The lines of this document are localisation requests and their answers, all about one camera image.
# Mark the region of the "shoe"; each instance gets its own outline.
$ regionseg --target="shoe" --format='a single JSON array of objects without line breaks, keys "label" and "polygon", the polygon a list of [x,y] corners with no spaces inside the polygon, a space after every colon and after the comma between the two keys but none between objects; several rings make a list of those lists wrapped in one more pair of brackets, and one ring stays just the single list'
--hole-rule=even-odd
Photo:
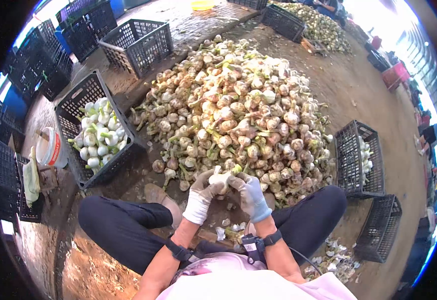
[{"label": "shoe", "polygon": [[159,186],[148,183],[145,185],[145,201],[148,203],[159,203],[168,208],[170,213],[172,213],[172,227],[177,229],[182,221],[182,211],[175,201],[168,196],[168,194]]},{"label": "shoe", "polygon": [[[265,202],[267,202],[267,206],[269,208],[272,209],[272,211],[275,210],[275,196],[270,193],[270,192],[266,192],[265,194],[263,194],[263,196],[265,197]],[[251,233],[252,235],[256,235],[257,231],[255,230],[255,226],[248,221],[247,225],[245,226],[245,231],[244,231],[244,235],[247,235]]]}]

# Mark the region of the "concrete floor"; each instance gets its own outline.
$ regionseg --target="concrete floor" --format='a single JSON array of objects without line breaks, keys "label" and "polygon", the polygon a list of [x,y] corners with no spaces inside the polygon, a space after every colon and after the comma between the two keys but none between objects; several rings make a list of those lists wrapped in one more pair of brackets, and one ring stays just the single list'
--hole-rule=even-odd
[{"label": "concrete floor", "polygon": [[[252,17],[253,13],[224,1],[209,12],[192,13],[178,3],[157,0],[127,11],[118,23],[149,15],[154,15],[156,20],[169,18],[175,54],[164,62],[169,65],[165,68],[182,60],[188,46],[197,47],[204,38],[216,33],[229,31],[224,34],[228,39],[256,39],[260,52],[286,58],[291,68],[310,77],[315,98],[329,103],[330,133],[335,133],[353,119],[378,131],[386,171],[386,191],[398,197],[403,210],[402,220],[388,260],[384,264],[365,261],[356,273],[360,274],[359,283],[355,283],[354,277],[347,287],[359,299],[387,299],[398,285],[418,220],[425,210],[423,159],[417,155],[412,139],[413,134],[417,134],[412,104],[402,87],[394,93],[387,91],[380,73],[367,62],[367,52],[351,37],[353,55],[315,57],[299,44],[260,25],[258,18],[233,27]],[[36,144],[38,137],[33,133],[37,128],[55,127],[53,106],[93,69],[100,70],[112,93],[123,92],[128,96],[119,104],[121,111],[128,111],[129,107],[141,101],[143,82],[151,81],[164,65],[157,66],[146,78],[137,80],[126,72],[108,68],[108,61],[100,49],[82,65],[76,63],[72,83],[55,101],[48,102],[40,97],[31,107],[23,155],[27,156],[30,147]],[[143,185],[149,182],[162,184],[164,180],[162,175],[149,173],[157,152],[149,153],[148,160],[134,162],[116,180],[88,190],[87,194],[144,201]],[[104,253],[78,226],[77,209],[83,194],[78,193],[74,178],[66,169],[59,170],[59,186],[60,189],[48,197],[41,224],[20,223],[17,243],[35,284],[45,298],[51,299],[130,299],[139,288],[140,276]],[[182,205],[186,203],[187,194],[179,191],[177,182],[170,183],[167,191]],[[351,247],[355,242],[370,205],[371,200],[349,203],[347,212],[333,232],[335,237],[340,237],[342,244]],[[209,222],[221,222],[225,218],[237,223],[241,221],[243,215],[237,210],[228,212],[222,206],[226,206],[226,202],[211,207]]]}]

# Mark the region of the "white plastic bucket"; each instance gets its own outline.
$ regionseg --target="white plastic bucket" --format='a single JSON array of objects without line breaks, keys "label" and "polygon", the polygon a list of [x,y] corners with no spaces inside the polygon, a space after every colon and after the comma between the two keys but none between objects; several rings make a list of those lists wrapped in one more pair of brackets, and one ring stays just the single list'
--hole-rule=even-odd
[{"label": "white plastic bucket", "polygon": [[43,138],[38,139],[36,148],[37,162],[41,165],[64,168],[68,164],[68,159],[64,147],[61,146],[58,132],[51,127],[46,127],[42,131],[48,135],[49,141]]}]

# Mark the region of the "bucket label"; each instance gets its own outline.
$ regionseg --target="bucket label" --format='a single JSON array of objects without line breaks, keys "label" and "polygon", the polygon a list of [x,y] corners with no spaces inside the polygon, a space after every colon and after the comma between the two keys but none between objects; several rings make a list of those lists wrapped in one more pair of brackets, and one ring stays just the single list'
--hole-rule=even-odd
[{"label": "bucket label", "polygon": [[50,159],[50,162],[48,163],[48,165],[54,165],[55,162],[57,161],[57,158],[59,157],[60,154],[60,137],[58,133],[55,133],[55,149],[53,150],[53,155],[52,155],[52,159]]}]

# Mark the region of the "gray glove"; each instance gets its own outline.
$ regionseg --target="gray glove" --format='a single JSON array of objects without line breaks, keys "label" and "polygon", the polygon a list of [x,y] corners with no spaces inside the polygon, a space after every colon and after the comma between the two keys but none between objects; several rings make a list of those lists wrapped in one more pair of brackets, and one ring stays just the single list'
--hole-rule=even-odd
[{"label": "gray glove", "polygon": [[228,177],[227,182],[240,192],[240,208],[250,215],[252,223],[260,222],[272,214],[257,177],[240,172],[236,177]]},{"label": "gray glove", "polygon": [[208,185],[208,178],[213,173],[214,170],[203,172],[190,187],[187,207],[183,212],[183,217],[192,223],[203,225],[203,222],[207,219],[210,201],[225,187],[223,182]]}]

